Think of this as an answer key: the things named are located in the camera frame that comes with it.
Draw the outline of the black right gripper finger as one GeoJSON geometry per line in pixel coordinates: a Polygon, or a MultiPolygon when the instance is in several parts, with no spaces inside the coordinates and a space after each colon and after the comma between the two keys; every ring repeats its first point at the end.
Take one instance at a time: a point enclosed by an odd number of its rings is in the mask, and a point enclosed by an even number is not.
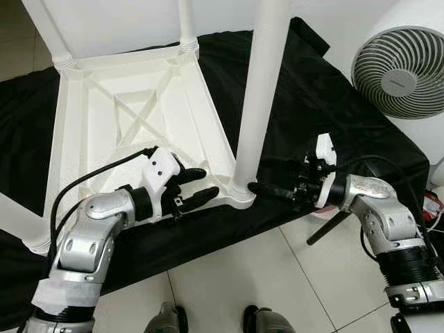
{"type": "Polygon", "coordinates": [[[250,184],[248,184],[248,190],[254,193],[256,197],[278,200],[278,202],[283,202],[291,206],[299,203],[297,194],[292,189],[272,186],[261,182],[250,182],[250,184]]]}
{"type": "Polygon", "coordinates": [[[262,158],[260,173],[262,175],[301,174],[305,163],[296,158],[262,158]]]}

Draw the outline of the white plastic table top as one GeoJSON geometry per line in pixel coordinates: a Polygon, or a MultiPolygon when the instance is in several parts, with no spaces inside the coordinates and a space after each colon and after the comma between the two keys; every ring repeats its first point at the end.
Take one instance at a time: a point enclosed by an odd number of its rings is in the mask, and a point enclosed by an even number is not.
{"type": "Polygon", "coordinates": [[[208,173],[184,185],[184,197],[218,187],[210,207],[251,206],[252,200],[232,194],[236,160],[196,54],[170,46],[79,58],[58,73],[44,218],[58,192],[77,178],[153,146],[208,173]]]}

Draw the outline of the white plastic table leg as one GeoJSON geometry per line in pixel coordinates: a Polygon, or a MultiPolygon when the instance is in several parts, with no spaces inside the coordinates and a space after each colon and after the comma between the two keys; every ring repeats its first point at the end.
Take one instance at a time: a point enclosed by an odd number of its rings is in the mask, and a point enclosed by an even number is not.
{"type": "Polygon", "coordinates": [[[47,219],[27,210],[0,191],[0,230],[18,238],[32,253],[47,256],[51,235],[47,219]]]}
{"type": "Polygon", "coordinates": [[[199,49],[193,20],[191,19],[190,0],[178,0],[178,19],[180,19],[180,48],[183,53],[196,53],[199,49]]]}
{"type": "Polygon", "coordinates": [[[291,0],[258,0],[242,105],[231,206],[244,210],[256,200],[248,183],[256,180],[285,50],[291,0]]]}
{"type": "Polygon", "coordinates": [[[53,20],[53,16],[44,4],[43,0],[20,0],[36,30],[53,58],[53,64],[60,69],[76,69],[75,58],[65,44],[60,31],[53,20]]]}

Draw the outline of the pink cloth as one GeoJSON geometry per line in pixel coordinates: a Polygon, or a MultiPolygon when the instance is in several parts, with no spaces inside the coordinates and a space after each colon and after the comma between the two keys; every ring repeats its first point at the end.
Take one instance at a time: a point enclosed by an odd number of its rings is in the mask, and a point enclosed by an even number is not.
{"type": "Polygon", "coordinates": [[[330,220],[339,212],[339,209],[334,206],[326,206],[323,209],[315,210],[315,212],[311,213],[311,216],[317,219],[330,220]]]}

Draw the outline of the black tablecloth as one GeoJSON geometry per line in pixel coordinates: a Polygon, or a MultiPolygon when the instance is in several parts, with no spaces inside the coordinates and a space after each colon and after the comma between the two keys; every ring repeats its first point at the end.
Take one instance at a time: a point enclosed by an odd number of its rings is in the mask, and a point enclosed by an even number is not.
{"type": "MultiPolygon", "coordinates": [[[[232,146],[240,130],[251,31],[200,35],[199,66],[232,146]]],[[[301,18],[289,22],[264,155],[297,155],[307,140],[329,133],[337,155],[362,157],[359,174],[375,173],[400,196],[418,196],[428,161],[336,67],[329,44],[301,18]]],[[[60,74],[53,67],[0,80],[0,191],[25,208],[44,209],[60,74]]],[[[260,198],[246,210],[210,208],[177,222],[121,235],[104,293],[112,293],[220,248],[300,218],[282,202],[260,198]]],[[[0,331],[17,329],[31,313],[44,256],[0,231],[0,331]]]]}

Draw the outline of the grey left robot foot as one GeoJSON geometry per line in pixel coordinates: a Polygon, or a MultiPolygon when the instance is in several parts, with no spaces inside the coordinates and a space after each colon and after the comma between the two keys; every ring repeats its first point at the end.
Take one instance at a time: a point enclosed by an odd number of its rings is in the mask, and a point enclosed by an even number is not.
{"type": "Polygon", "coordinates": [[[174,302],[163,302],[158,314],[146,324],[143,333],[188,333],[187,312],[174,302]]]}

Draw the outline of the grey robot foot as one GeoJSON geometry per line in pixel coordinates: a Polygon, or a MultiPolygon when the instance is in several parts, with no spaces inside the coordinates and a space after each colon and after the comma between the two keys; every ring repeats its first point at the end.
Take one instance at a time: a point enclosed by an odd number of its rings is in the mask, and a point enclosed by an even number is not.
{"type": "Polygon", "coordinates": [[[146,324],[143,333],[188,333],[187,312],[174,302],[163,302],[158,314],[146,324]]]}
{"type": "Polygon", "coordinates": [[[292,324],[268,307],[248,305],[242,313],[243,333],[296,333],[292,324]]]}

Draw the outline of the red floor device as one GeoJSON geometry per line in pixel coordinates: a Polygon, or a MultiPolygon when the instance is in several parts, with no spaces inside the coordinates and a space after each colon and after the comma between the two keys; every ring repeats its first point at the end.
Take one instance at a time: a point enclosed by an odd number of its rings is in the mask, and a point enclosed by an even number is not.
{"type": "Polygon", "coordinates": [[[422,204],[422,208],[424,209],[424,220],[426,222],[437,219],[442,210],[440,197],[438,197],[434,191],[426,190],[424,193],[424,203],[422,204]]]}

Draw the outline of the grey right robot foot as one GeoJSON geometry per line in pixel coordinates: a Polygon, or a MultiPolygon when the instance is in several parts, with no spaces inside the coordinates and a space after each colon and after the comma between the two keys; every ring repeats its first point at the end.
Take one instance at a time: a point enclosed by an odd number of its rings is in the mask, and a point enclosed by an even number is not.
{"type": "Polygon", "coordinates": [[[292,324],[268,307],[248,305],[242,313],[243,333],[296,333],[292,324]]]}

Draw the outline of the white round fan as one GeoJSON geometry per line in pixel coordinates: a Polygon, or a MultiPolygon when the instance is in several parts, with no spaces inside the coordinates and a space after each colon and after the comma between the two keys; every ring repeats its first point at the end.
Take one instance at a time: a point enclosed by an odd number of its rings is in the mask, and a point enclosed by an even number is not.
{"type": "Polygon", "coordinates": [[[352,83],[388,117],[426,119],[444,108],[444,0],[397,0],[352,63],[352,83]]]}

